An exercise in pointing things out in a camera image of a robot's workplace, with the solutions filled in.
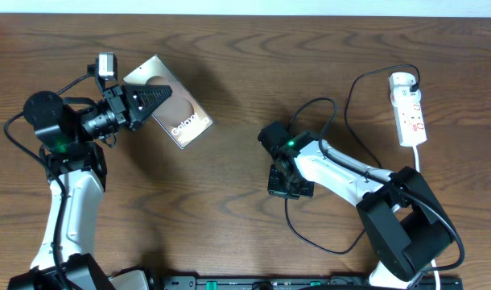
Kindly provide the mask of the white power strip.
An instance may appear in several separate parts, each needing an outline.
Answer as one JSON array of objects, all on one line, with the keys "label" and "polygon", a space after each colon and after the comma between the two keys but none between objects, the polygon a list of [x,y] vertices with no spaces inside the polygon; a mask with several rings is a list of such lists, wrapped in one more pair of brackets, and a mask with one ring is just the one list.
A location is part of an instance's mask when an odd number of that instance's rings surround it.
[{"label": "white power strip", "polygon": [[[415,76],[408,72],[394,72],[389,77],[389,83],[390,93],[395,85],[410,85],[411,91],[417,90]],[[394,107],[394,118],[402,147],[417,147],[427,141],[421,103]]]}]

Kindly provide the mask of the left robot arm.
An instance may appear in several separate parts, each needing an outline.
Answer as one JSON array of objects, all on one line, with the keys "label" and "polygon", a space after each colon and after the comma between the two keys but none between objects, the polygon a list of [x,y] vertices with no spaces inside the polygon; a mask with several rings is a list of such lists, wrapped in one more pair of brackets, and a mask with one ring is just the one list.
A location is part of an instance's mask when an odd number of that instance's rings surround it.
[{"label": "left robot arm", "polygon": [[168,85],[115,85],[94,102],[51,91],[31,95],[21,112],[41,140],[33,159],[45,169],[51,210],[39,253],[10,289],[148,289],[144,271],[108,277],[93,257],[107,167],[97,144],[122,128],[134,131],[171,95]]}]

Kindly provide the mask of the white charger plug adapter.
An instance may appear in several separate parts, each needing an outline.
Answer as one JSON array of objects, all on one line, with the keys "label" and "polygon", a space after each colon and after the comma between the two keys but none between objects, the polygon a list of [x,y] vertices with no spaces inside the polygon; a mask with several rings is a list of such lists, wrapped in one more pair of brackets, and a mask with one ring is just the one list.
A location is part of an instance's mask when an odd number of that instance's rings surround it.
[{"label": "white charger plug adapter", "polygon": [[420,103],[422,94],[419,89],[411,91],[410,85],[395,85],[391,89],[390,100],[394,107],[403,107]]}]

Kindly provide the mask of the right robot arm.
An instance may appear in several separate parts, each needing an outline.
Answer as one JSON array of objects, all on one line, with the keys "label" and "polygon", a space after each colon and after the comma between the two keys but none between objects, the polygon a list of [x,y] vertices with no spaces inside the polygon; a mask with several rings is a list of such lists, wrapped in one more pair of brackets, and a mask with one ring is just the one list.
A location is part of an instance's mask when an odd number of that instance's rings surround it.
[{"label": "right robot arm", "polygon": [[373,286],[409,288],[459,236],[423,176],[374,168],[345,155],[318,134],[293,136],[280,122],[264,127],[258,141],[273,160],[267,191],[285,201],[311,198],[315,184],[357,209],[378,257]]}]

